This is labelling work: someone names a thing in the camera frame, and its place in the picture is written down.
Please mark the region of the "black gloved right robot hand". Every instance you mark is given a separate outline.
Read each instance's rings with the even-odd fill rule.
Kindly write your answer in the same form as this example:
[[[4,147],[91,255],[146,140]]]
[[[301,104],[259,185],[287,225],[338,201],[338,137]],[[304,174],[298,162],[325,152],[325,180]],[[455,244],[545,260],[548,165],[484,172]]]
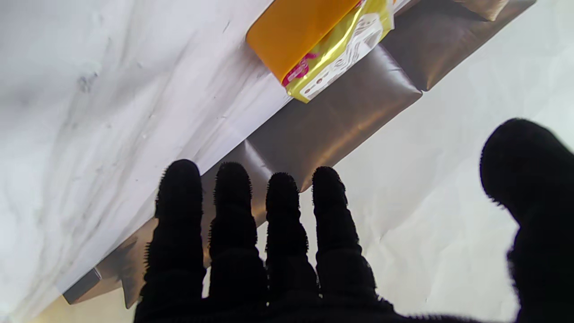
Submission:
[[[486,195],[519,229],[508,253],[518,294],[517,323],[573,321],[573,153],[527,119],[502,123],[479,164]],[[223,163],[209,231],[209,295],[201,237],[203,189],[187,159],[166,168],[158,187],[158,224],[146,246],[145,284],[136,323],[471,323],[446,314],[404,316],[380,298],[361,246],[346,188],[331,167],[313,174],[316,266],[308,260],[299,190],[287,173],[267,186],[267,258],[256,247],[252,186],[239,163]]]

